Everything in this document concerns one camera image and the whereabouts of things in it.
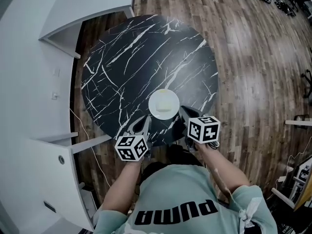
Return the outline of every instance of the white desk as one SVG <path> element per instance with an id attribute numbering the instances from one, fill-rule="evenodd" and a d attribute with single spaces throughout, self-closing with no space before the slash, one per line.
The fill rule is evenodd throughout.
<path id="1" fill-rule="evenodd" d="M 131 18 L 131 6 L 132 0 L 56 0 L 39 39 L 79 59 L 75 49 L 82 22 L 118 11 Z"/>
<path id="2" fill-rule="evenodd" d="M 25 162 L 28 162 L 30 166 L 34 183 L 38 186 L 44 201 L 49 203 L 56 210 L 56 213 L 67 221 L 93 231 L 98 215 L 95 219 L 91 219 L 86 211 L 80 194 L 81 188 L 77 180 L 73 154 L 111 138 L 104 135 L 71 146 L 60 146 L 47 142 L 73 136 L 77 136 L 77 133 L 49 136 L 40 140 L 26 139 L 24 145 L 31 152 Z"/>

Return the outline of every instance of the round table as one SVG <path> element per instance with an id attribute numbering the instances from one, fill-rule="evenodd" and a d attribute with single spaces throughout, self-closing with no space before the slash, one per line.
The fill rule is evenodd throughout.
<path id="1" fill-rule="evenodd" d="M 215 57 L 205 39 L 180 20 L 158 15 L 128 19 L 109 29 L 90 50 L 82 73 L 85 107 L 94 122 L 117 139 L 143 115 L 152 117 L 154 146 L 182 138 L 178 114 L 159 120 L 148 100 L 158 89 L 176 93 L 180 105 L 206 113 L 218 89 Z"/>

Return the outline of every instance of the dark hardwood floor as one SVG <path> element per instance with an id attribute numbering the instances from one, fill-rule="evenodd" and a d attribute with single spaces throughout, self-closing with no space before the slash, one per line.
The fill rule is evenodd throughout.
<path id="1" fill-rule="evenodd" d="M 285 175 L 289 155 L 303 151 L 312 130 L 285 125 L 295 115 L 310 114 L 302 98 L 305 84 L 300 74 L 312 66 L 312 28 L 299 11 L 294 18 L 272 2 L 260 0 L 134 0 L 135 15 L 160 14 L 178 18 L 194 27 L 214 51 L 219 74 L 219 93 L 213 108 L 222 122 L 220 151 L 242 169 L 252 184 L 270 195 L 275 180 Z M 81 73 L 89 49 L 107 29 L 126 20 L 114 13 L 85 22 L 78 46 L 74 110 L 90 138 L 103 132 L 92 122 L 81 96 Z M 87 139 L 80 122 L 77 142 Z M 114 141 L 95 147 L 109 183 L 118 177 L 124 163 L 117 157 Z M 156 159 L 166 162 L 166 147 L 154 148 Z M 307 155 L 296 161 L 295 165 Z M 102 202 L 108 186 L 92 151 L 76 157 L 83 182 L 96 189 Z"/>

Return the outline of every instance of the mint green t-shirt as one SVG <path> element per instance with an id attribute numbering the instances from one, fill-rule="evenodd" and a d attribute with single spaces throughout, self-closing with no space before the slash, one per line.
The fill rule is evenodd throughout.
<path id="1" fill-rule="evenodd" d="M 251 199 L 263 197 L 258 186 L 241 186 L 233 199 L 246 209 Z M 94 234 L 237 234 L 239 208 L 230 201 L 225 208 L 217 201 L 204 167 L 169 165 L 149 176 L 140 187 L 132 214 L 102 211 Z M 252 221 L 262 234 L 276 234 L 276 223 L 264 201 Z"/>

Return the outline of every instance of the electrical cable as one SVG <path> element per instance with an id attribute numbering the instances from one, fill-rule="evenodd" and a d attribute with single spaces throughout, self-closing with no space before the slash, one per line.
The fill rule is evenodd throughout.
<path id="1" fill-rule="evenodd" d="M 306 148 L 304 149 L 304 151 L 303 151 L 302 153 L 297 153 L 297 155 L 296 155 L 295 157 L 292 156 L 292 155 L 289 156 L 288 161 L 287 161 L 287 163 L 286 163 L 286 169 L 287 169 L 287 171 L 286 171 L 286 176 L 285 176 L 286 178 L 285 178 L 285 179 L 287 179 L 287 174 L 288 174 L 288 168 L 287 168 L 287 167 L 288 167 L 288 163 L 289 163 L 290 158 L 292 157 L 292 158 L 295 160 L 295 159 L 298 157 L 298 155 L 304 154 L 305 151 L 306 151 L 306 149 L 308 148 L 308 145 L 309 145 L 311 139 L 312 139 L 312 136 L 310 137 L 310 139 L 309 139 L 309 141 L 308 141 L 308 143 L 307 143 L 307 145 L 306 145 Z"/>
<path id="2" fill-rule="evenodd" d="M 88 135 L 88 133 L 87 133 L 87 131 L 84 129 L 84 127 L 83 127 L 83 124 L 82 124 L 82 121 L 81 121 L 81 119 L 73 112 L 73 110 L 71 110 L 71 109 L 69 109 L 72 113 L 73 113 L 73 115 L 80 121 L 80 123 L 81 123 L 81 126 L 82 126 L 82 128 L 83 128 L 83 130 L 84 130 L 84 132 L 86 133 L 86 135 L 87 135 L 87 137 L 88 137 L 88 140 L 90 140 L 90 137 L 89 137 L 89 135 Z M 103 172 L 103 170 L 102 170 L 102 168 L 101 168 L 101 166 L 99 165 L 99 162 L 98 162 L 98 159 L 97 159 L 97 156 L 96 156 L 96 153 L 95 153 L 95 151 L 93 150 L 93 147 L 91 147 L 91 149 L 92 149 L 92 152 L 93 152 L 93 154 L 94 154 L 94 158 L 96 159 L 96 161 L 97 161 L 97 165 L 98 165 L 98 167 L 99 167 L 99 169 L 101 170 L 101 172 L 103 173 L 103 175 L 104 175 L 104 177 L 105 177 L 105 180 L 106 180 L 106 183 L 108 184 L 108 186 L 109 187 L 111 187 L 111 185 L 108 183 L 108 181 L 107 181 L 107 178 L 106 178 L 106 175 L 105 175 L 105 173 Z"/>

